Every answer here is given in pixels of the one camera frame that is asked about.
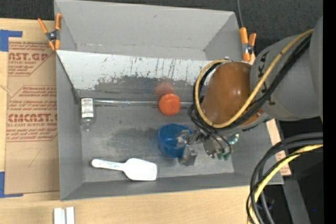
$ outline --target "blue tape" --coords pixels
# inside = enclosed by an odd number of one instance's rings
[[[0,172],[0,198],[20,197],[23,195],[23,194],[5,195],[4,188],[5,188],[5,172]]]
[[[22,31],[0,30],[0,51],[8,51],[9,37],[22,37]]]

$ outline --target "blue object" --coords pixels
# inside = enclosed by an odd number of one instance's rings
[[[189,130],[189,134],[191,135],[193,131],[183,125],[180,124],[167,124],[162,126],[159,129],[159,144],[161,151],[171,158],[182,158],[184,147],[178,148],[176,135],[181,133],[183,130]]]
[[[20,197],[23,195],[23,194],[5,195],[4,188],[5,188],[5,172],[0,172],[0,198]]]
[[[0,51],[8,51],[9,37],[22,37],[22,31],[0,30]]]

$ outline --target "yellow cable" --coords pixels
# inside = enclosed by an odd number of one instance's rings
[[[263,191],[263,189],[266,187],[268,182],[274,177],[274,175],[278,171],[280,171],[281,168],[283,168],[286,164],[290,163],[293,159],[301,156],[300,153],[316,150],[320,147],[323,147],[323,145],[319,144],[319,145],[309,145],[309,146],[302,147],[302,148],[298,149],[297,151],[293,152],[292,154],[290,154],[288,158],[282,159],[281,161],[279,161],[278,162],[279,165],[267,177],[265,177],[265,179],[262,182],[260,182],[259,186],[256,189],[255,195],[254,195],[255,201],[256,202],[258,201],[259,196],[260,196],[261,192]],[[251,213],[251,216],[253,216],[252,205],[249,206],[249,211]]]
[[[212,121],[210,121],[205,116],[205,114],[203,113],[203,111],[201,109],[200,99],[199,99],[199,96],[198,96],[198,89],[200,87],[199,83],[200,83],[200,81],[202,79],[203,74],[206,72],[206,70],[209,67],[213,66],[214,64],[216,64],[218,62],[223,62],[223,60],[215,60],[215,61],[209,63],[205,68],[202,69],[201,73],[199,74],[199,76],[198,76],[198,78],[196,80],[196,84],[195,84],[195,106],[196,106],[196,109],[197,109],[198,113],[200,114],[202,120],[204,122],[206,122],[208,125],[210,125],[210,126],[212,126],[214,128],[224,128],[224,127],[230,125],[231,123],[233,123],[236,119],[238,119],[243,114],[243,112],[246,110],[246,108],[251,104],[252,100],[257,95],[257,92],[261,88],[262,84],[265,82],[266,78],[269,76],[269,74],[271,73],[272,69],[277,64],[277,62],[280,60],[280,58],[282,57],[282,55],[284,55],[296,42],[298,42],[299,40],[303,39],[304,37],[310,35],[312,32],[313,32],[313,29],[304,32],[303,34],[299,35],[294,40],[292,40],[284,49],[282,49],[282,51],[276,56],[276,58],[273,60],[273,62],[269,65],[269,67],[266,70],[265,74],[259,80],[258,84],[254,88],[254,90],[251,93],[251,95],[249,96],[249,98],[246,100],[245,104],[240,108],[240,110],[231,119],[229,119],[228,121],[226,121],[224,123],[221,123],[221,124],[213,123]]]

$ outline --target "cardboard sheet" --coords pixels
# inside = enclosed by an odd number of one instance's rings
[[[36,20],[0,23],[23,31],[9,39],[5,194],[58,190],[55,53]]]

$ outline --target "blue cup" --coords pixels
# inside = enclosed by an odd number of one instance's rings
[[[171,123],[162,126],[159,129],[159,144],[161,151],[171,158],[182,158],[184,147],[177,147],[176,135],[181,133],[183,130],[189,130],[191,135],[193,131],[183,125]]]

